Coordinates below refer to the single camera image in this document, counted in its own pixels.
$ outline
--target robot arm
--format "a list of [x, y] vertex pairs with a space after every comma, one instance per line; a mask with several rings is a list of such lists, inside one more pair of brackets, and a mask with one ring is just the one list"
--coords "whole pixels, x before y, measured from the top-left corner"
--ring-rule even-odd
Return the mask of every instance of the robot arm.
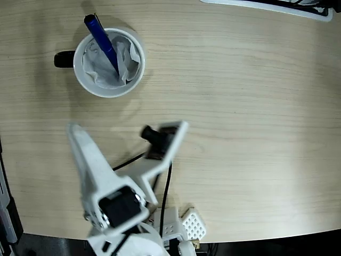
[[[151, 143], [150, 148], [136, 164], [116, 174], [88, 133], [78, 124], [68, 125], [84, 217], [93, 226], [88, 241], [97, 256], [112, 255], [125, 239], [118, 255], [169, 255], [158, 232], [143, 223], [149, 216], [145, 205], [158, 203], [149, 180], [169, 167], [187, 128], [184, 121], [162, 124], [158, 132], [147, 126], [141, 137]], [[179, 249], [194, 253], [184, 256], [195, 255], [189, 244], [182, 243]]]

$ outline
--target mug handle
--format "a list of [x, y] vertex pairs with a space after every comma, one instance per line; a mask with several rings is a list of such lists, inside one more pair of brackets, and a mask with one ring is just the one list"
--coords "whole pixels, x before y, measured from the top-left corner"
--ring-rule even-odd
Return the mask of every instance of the mug handle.
[[63, 51], [54, 56], [54, 66], [57, 68], [73, 68], [75, 51]]

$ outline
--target wooden table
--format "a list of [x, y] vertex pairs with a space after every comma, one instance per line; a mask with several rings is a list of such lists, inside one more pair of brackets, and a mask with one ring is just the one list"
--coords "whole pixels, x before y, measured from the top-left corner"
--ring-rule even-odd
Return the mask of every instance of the wooden table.
[[[94, 11], [105, 27], [132, 27], [148, 50], [142, 82], [118, 99], [53, 66], [88, 34], [83, 17]], [[0, 136], [25, 232], [85, 238], [90, 229], [70, 120], [113, 166], [146, 148], [144, 124], [188, 121], [168, 205], [199, 210], [204, 242], [341, 228], [341, 15], [323, 23], [198, 0], [4, 0], [0, 23]]]

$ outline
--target white connector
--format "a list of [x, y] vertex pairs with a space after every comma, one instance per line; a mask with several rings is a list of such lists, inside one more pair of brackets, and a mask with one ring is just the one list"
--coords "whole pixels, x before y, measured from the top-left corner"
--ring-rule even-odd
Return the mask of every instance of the white connector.
[[[161, 210], [156, 210], [152, 217], [153, 227], [157, 230], [157, 232], [159, 232]], [[180, 242], [187, 241], [188, 239], [185, 228], [183, 227], [181, 219], [178, 215], [178, 208], [171, 207], [165, 209], [162, 239], [165, 242], [175, 238], [178, 239]]]
[[194, 208], [189, 208], [181, 218], [182, 225], [185, 227], [188, 239], [203, 239], [206, 235], [206, 226], [199, 213]]

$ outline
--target pen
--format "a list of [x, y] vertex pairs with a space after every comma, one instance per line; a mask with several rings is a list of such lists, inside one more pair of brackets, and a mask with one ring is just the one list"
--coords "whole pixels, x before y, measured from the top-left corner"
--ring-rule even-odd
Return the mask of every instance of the pen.
[[84, 23], [119, 75], [116, 52], [114, 51], [111, 41], [109, 40], [107, 33], [105, 33], [97, 16], [94, 14], [85, 16]]

